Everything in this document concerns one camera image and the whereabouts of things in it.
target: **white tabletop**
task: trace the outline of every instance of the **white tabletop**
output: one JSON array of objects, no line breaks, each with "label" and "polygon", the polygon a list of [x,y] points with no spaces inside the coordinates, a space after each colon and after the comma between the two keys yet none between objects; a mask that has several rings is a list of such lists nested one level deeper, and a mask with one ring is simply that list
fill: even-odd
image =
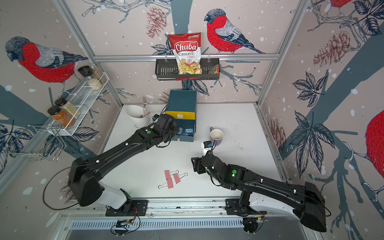
[{"label": "white tabletop", "polygon": [[[165,105],[147,105],[151,113],[159,114]],[[137,128],[133,125],[124,105],[108,139],[104,151],[129,138]],[[214,155],[226,164],[236,164],[251,171],[280,181],[262,126],[252,103],[198,104],[194,142],[172,141],[168,147],[152,147],[137,154],[109,172],[101,181],[122,188],[133,198],[152,197],[229,197],[240,196],[212,184],[208,174],[193,171],[192,157],[201,157],[201,143],[210,140],[209,128],[223,131],[222,143]],[[185,172],[181,182],[169,189],[158,189],[166,182],[165,170]]]}]

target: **wall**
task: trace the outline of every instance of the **wall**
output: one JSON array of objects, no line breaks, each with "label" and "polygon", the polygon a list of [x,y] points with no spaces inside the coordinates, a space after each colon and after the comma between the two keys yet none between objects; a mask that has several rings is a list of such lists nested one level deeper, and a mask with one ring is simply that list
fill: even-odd
[{"label": "wall", "polygon": [[[168,34],[202,33],[203,53],[217,53],[217,44],[207,38],[207,13],[225,11],[230,22],[264,53],[276,53],[293,16],[297,0],[203,1],[203,0],[119,0],[67,1],[76,20],[97,55],[173,54]],[[237,50],[234,53],[254,53]],[[196,81],[199,102],[255,102],[272,61],[220,62],[220,81]],[[112,81],[121,89],[124,103],[139,103],[148,96],[160,103],[163,93],[181,89],[176,81],[159,82],[155,63],[105,63]]]},{"label": "wall", "polygon": [[323,237],[383,239],[384,2],[331,4],[308,6],[262,110],[290,179],[326,199]]},{"label": "wall", "polygon": [[[35,134],[30,128],[21,136],[21,141],[13,140],[28,124],[44,124],[49,117],[47,109],[61,95],[60,92],[70,92],[78,84],[77,77],[72,74],[88,61],[53,2],[5,1],[0,8],[0,45],[3,46],[0,51],[0,180],[3,181],[1,178],[14,163],[14,158],[1,151],[10,146],[19,152],[28,144]],[[32,47],[38,44],[49,49],[44,52],[27,49],[20,45],[25,41],[22,38],[6,46],[16,36],[31,41]],[[99,154],[107,140],[110,120],[117,112],[116,104],[104,89],[74,136],[65,138],[68,147],[58,162],[27,163],[0,196],[0,217],[3,220],[1,239],[51,237],[59,212],[42,203],[42,191],[47,179],[70,166],[75,158]],[[55,148],[57,145],[52,144],[47,155]],[[46,200],[55,208],[69,206],[73,202],[66,186],[67,174],[67,171],[59,174],[47,188]]]}]

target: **purple mug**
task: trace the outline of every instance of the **purple mug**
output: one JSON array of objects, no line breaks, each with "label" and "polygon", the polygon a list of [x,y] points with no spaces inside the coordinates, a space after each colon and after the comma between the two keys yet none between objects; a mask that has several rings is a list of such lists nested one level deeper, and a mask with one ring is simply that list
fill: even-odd
[{"label": "purple mug", "polygon": [[216,141],[215,145],[218,146],[223,140],[224,133],[220,129],[214,129],[213,127],[209,128],[211,135],[212,147],[214,146],[214,141]]}]

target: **black lid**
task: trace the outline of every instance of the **black lid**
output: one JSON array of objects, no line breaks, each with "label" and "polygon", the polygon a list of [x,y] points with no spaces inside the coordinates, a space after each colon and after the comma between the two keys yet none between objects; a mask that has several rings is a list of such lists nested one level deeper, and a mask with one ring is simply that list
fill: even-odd
[{"label": "black lid", "polygon": [[89,76],[92,76],[92,69],[90,66],[84,66],[84,67],[81,67],[79,69],[77,69],[77,71],[79,71],[79,73],[83,76],[83,77],[89,77]]},{"label": "black lid", "polygon": [[63,106],[67,103],[67,100],[65,98],[59,98],[55,101],[55,105],[57,106]]},{"label": "black lid", "polygon": [[61,108],[60,108],[59,106],[57,106],[57,105],[54,105],[53,107],[50,107],[50,108],[48,109],[47,112],[48,112],[50,115],[56,115],[56,114],[58,114],[60,111],[61,111]]}]

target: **spice jar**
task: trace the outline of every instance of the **spice jar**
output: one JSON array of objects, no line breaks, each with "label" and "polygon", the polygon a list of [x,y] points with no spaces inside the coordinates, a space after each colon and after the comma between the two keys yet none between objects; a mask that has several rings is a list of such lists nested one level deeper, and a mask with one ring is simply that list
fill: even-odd
[{"label": "spice jar", "polygon": [[97,79],[99,79],[102,84],[105,83],[106,78],[105,76],[103,76],[103,72],[101,71],[101,69],[95,64],[91,64],[89,67],[91,68],[93,75]]},{"label": "spice jar", "polygon": [[87,80],[89,86],[92,86],[92,90],[96,91],[102,87],[100,81],[92,74],[90,66],[84,66],[78,69],[79,73]]},{"label": "spice jar", "polygon": [[55,104],[59,106],[61,109],[66,110],[74,118],[78,118],[81,114],[81,112],[77,111],[77,108],[72,103],[68,102],[65,98],[57,99],[55,101]]},{"label": "spice jar", "polygon": [[48,113],[51,115],[51,118],[56,120],[56,122],[60,123],[63,127],[72,127],[74,125],[75,119],[72,118],[72,116],[67,111],[61,109],[57,105],[50,107],[48,109]]}]

